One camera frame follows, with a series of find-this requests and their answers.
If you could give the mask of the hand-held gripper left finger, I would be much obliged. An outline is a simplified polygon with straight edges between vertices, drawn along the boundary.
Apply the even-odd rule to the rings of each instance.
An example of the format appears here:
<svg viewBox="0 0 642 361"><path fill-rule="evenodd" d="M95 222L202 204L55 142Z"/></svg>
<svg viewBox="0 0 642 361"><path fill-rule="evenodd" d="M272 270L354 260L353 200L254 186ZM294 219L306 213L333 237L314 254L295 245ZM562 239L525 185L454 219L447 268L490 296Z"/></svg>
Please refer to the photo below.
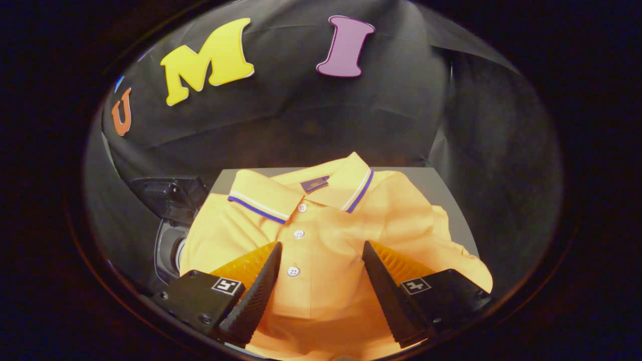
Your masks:
<svg viewBox="0 0 642 361"><path fill-rule="evenodd" d="M271 242L210 273L191 270L153 296L179 322L245 347L258 327L279 276L282 244Z"/></svg>

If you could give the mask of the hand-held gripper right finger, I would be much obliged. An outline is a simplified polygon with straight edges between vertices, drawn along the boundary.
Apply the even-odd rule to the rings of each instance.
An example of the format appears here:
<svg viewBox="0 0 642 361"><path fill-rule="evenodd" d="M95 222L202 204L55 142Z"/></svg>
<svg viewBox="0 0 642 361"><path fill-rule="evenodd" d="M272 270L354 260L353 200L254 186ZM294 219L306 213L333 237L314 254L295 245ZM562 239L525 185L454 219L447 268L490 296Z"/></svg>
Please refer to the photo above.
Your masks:
<svg viewBox="0 0 642 361"><path fill-rule="evenodd" d="M395 342L408 347L459 329L494 303L457 270L436 272L372 241L362 260Z"/></svg>

